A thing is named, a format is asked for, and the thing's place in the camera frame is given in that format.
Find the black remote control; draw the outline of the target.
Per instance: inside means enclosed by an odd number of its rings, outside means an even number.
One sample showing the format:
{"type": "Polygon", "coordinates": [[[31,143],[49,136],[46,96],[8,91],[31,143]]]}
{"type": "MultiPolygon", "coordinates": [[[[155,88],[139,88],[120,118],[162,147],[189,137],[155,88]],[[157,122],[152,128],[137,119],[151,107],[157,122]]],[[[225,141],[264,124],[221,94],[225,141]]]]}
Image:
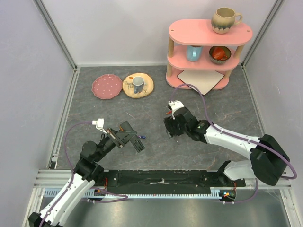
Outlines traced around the black remote control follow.
{"type": "Polygon", "coordinates": [[[131,143],[138,153],[145,149],[145,146],[142,144],[141,140],[138,137],[133,137],[131,139],[131,143]]]}

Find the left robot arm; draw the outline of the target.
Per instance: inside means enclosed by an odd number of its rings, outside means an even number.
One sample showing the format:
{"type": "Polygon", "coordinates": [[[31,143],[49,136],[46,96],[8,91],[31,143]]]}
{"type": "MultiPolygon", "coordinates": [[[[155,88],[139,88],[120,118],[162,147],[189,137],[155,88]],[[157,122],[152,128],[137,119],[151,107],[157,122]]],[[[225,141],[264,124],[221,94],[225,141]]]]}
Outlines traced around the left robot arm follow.
{"type": "Polygon", "coordinates": [[[139,153],[145,149],[137,132],[129,122],[123,122],[118,130],[104,129],[104,119],[92,121],[96,129],[103,132],[100,142],[85,142],[82,145],[80,158],[75,167],[71,168],[71,177],[55,196],[55,198],[39,213],[33,212],[28,217],[31,227],[62,227],[67,218],[82,199],[83,195],[93,186],[104,181],[104,168],[99,161],[115,147],[123,148],[131,143],[139,153]]]}

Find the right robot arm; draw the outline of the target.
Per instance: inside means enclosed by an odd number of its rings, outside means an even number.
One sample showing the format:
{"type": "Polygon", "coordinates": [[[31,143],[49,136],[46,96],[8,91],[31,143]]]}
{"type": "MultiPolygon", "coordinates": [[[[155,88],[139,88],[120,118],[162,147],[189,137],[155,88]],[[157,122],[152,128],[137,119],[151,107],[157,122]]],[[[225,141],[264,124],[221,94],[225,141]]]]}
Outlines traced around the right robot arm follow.
{"type": "Polygon", "coordinates": [[[186,107],[166,117],[164,125],[170,137],[186,134],[194,141],[217,145],[245,157],[244,161],[224,162],[217,174],[217,181],[222,186],[242,178],[257,178],[275,186],[290,160],[271,135],[250,137],[235,133],[207,120],[198,120],[186,107]]]}

